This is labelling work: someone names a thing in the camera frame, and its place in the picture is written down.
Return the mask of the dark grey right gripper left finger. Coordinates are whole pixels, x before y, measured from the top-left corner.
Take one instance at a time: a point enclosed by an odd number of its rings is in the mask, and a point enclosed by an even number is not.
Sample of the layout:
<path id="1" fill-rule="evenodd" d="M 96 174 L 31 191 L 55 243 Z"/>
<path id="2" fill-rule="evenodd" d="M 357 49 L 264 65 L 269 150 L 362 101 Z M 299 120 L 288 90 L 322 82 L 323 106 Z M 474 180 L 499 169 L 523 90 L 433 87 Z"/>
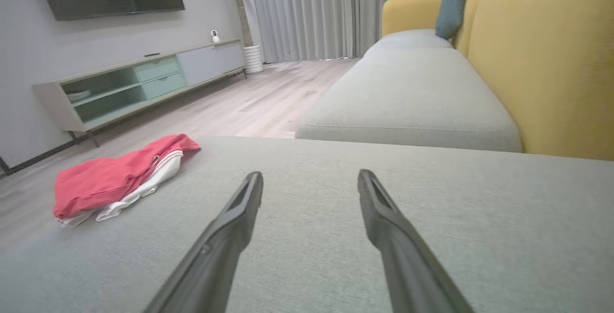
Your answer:
<path id="1" fill-rule="evenodd" d="M 247 174 L 151 300 L 147 313 L 223 313 L 240 254 L 254 234 L 263 176 Z"/>

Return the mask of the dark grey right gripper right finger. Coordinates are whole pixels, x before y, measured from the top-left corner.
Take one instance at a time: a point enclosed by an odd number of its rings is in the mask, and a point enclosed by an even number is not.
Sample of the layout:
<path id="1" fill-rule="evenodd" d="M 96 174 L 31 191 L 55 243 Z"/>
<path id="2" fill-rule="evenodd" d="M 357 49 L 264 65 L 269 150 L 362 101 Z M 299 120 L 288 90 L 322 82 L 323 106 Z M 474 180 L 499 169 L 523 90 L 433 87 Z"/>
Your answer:
<path id="1" fill-rule="evenodd" d="M 395 313 L 471 313 L 473 308 L 373 171 L 357 177 L 366 234 L 379 250 Z"/>

